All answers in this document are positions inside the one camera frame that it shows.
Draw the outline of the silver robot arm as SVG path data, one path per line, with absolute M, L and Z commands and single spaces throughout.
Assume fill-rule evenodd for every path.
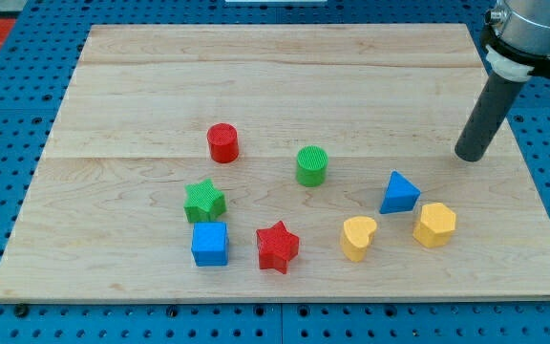
M 497 75 L 550 79 L 550 0 L 497 0 L 484 14 L 480 42 Z

